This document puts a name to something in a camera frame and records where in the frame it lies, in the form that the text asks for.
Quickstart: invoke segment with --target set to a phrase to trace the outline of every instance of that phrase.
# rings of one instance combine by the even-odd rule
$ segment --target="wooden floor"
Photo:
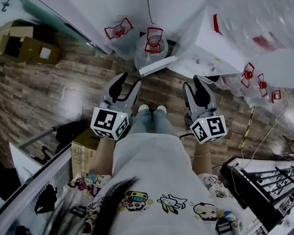
[[[104,56],[80,46],[76,41],[59,36],[63,55],[55,66],[34,63],[13,64],[0,60],[0,160],[5,167],[13,167],[8,143],[18,143],[55,125],[81,118],[91,119],[98,105],[100,90],[116,74],[128,72],[125,92],[137,80],[133,62],[115,56]],[[168,118],[179,132],[184,129],[186,107],[182,96],[184,81],[167,69],[142,79],[142,89],[134,112],[142,103],[151,108],[164,104]],[[213,164],[219,165],[232,156],[241,156],[241,146],[250,116],[250,108],[229,91],[216,93],[218,110],[224,114],[228,134],[211,144]],[[251,157],[256,146],[272,127],[278,113],[289,106],[281,121],[260,146],[255,158],[270,159],[273,153],[288,152],[282,135],[294,140],[294,99],[291,90],[283,90],[284,100],[269,111],[256,109],[245,147],[244,157]],[[184,146],[192,156],[195,139],[186,138]],[[54,140],[46,141],[52,152]]]

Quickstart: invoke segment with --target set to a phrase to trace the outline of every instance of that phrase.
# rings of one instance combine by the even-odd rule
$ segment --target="white bottle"
[[[162,33],[161,28],[149,27],[137,42],[134,63],[138,70],[166,57],[169,45]]]
[[[281,91],[279,89],[275,89],[271,86],[267,86],[267,95],[259,96],[259,97],[244,97],[245,102],[249,105],[249,107],[254,106],[270,106],[274,104],[276,101],[281,99]]]
[[[248,88],[242,89],[242,94],[245,97],[262,98],[268,95],[267,86],[264,74],[261,73],[253,77]]]
[[[112,49],[124,60],[132,60],[135,56],[136,43],[140,32],[131,22],[124,18],[113,27],[104,29]]]

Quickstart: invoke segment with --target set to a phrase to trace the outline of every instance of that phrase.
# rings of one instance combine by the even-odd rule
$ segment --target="sneaker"
[[[163,105],[159,105],[158,108],[157,108],[157,110],[162,110],[162,111],[164,111],[167,114],[167,108],[164,107]]]
[[[138,108],[138,112],[142,111],[142,110],[149,110],[148,105],[146,104],[142,104],[139,108]]]

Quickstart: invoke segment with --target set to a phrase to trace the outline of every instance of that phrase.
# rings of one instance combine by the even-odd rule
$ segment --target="black hair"
[[[121,181],[112,186],[107,194],[103,197],[100,211],[95,221],[93,235],[108,235],[111,226],[117,215],[117,210],[121,200],[125,197],[127,190],[138,181],[137,178]],[[74,195],[63,197],[59,207],[53,212],[48,219],[43,234],[45,235],[66,235],[69,232],[76,231],[76,234],[81,233],[85,226],[85,219],[80,219],[76,215],[71,215],[69,220],[65,217],[70,213],[71,204]]]

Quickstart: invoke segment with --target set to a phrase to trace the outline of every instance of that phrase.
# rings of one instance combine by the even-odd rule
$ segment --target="black metal rack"
[[[294,141],[290,140],[289,138],[285,136],[283,136],[283,138],[290,149],[290,153],[285,153],[281,155],[274,154],[274,155],[278,160],[289,161],[290,163],[294,164]]]
[[[247,172],[224,164],[220,173],[229,183],[228,188],[239,203],[248,206],[262,223],[255,235],[267,234],[281,223],[294,206],[294,197],[289,197],[294,194],[293,166]]]

